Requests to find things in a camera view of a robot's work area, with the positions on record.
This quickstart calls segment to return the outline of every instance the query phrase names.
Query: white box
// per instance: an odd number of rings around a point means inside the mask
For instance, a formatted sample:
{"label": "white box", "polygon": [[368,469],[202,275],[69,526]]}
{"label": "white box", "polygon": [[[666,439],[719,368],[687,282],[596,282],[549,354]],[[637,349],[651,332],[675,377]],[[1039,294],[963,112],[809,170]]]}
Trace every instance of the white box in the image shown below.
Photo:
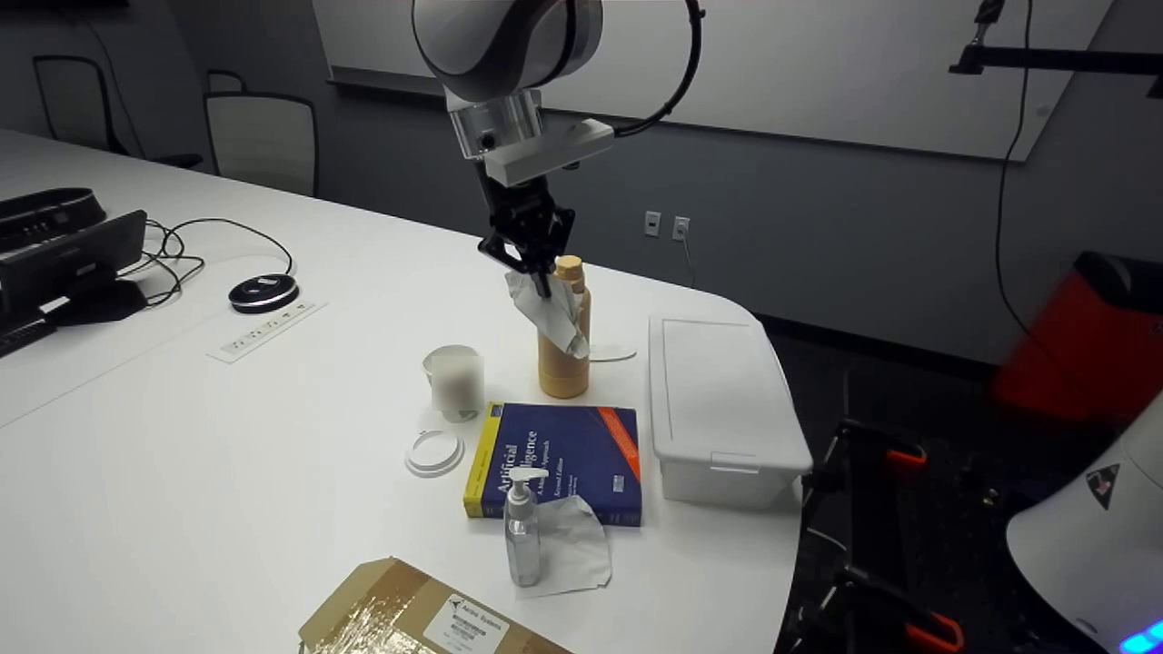
{"label": "white box", "polygon": [[651,320],[651,427],[672,502],[771,510],[809,469],[761,324]]}

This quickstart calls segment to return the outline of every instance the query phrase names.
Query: chair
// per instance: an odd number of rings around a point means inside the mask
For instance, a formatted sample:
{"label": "chair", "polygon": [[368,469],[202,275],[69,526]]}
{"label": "chair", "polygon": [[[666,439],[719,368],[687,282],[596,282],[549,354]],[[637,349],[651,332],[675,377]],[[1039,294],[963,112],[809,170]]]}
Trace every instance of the chair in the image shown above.
{"label": "chair", "polygon": [[214,166],[224,177],[315,198],[315,108],[282,95],[207,95]]}
{"label": "chair", "polygon": [[230,71],[207,71],[207,90],[209,95],[242,95],[247,82],[238,73],[230,73]]}
{"label": "chair", "polygon": [[98,61],[75,54],[35,54],[32,71],[51,137],[131,154],[115,141],[108,89]]}

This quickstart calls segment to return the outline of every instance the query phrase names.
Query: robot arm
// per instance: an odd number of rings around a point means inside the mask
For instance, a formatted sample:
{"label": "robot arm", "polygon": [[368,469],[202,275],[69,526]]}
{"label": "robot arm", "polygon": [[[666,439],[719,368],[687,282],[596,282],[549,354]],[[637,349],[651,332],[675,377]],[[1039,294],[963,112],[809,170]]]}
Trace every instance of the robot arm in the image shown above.
{"label": "robot arm", "polygon": [[447,89],[465,159],[511,188],[596,154],[609,129],[549,137],[538,89],[581,71],[604,30],[598,0],[414,0],[414,44]]}
{"label": "robot arm", "polygon": [[478,166],[492,200],[492,236],[478,252],[530,272],[540,297],[574,228],[574,211],[551,203],[546,174],[647,133],[687,95],[700,50],[696,0],[687,0],[687,10],[690,61],[678,90],[651,120],[618,133],[581,120],[546,134],[538,89],[593,57],[598,0],[409,0],[414,44],[444,83],[461,156]]}

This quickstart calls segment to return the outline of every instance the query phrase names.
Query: book cover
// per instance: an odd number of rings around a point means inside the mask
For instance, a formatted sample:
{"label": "book cover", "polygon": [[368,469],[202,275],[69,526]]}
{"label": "book cover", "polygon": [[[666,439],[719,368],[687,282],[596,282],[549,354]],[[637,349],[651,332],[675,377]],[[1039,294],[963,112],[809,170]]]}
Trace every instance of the book cover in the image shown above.
{"label": "book cover", "polygon": [[465,485],[470,520],[498,520],[507,469],[534,467],[538,502],[581,495],[604,525],[644,525],[638,431],[628,407],[495,405]]}

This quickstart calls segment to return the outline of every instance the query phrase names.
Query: cardboard box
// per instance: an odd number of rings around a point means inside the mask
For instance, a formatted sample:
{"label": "cardboard box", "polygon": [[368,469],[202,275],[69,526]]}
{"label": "cardboard box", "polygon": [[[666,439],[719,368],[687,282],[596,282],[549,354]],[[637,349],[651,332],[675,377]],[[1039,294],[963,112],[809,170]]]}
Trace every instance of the cardboard box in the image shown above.
{"label": "cardboard box", "polygon": [[357,567],[298,629],[301,654],[564,654],[551,640],[408,567]]}

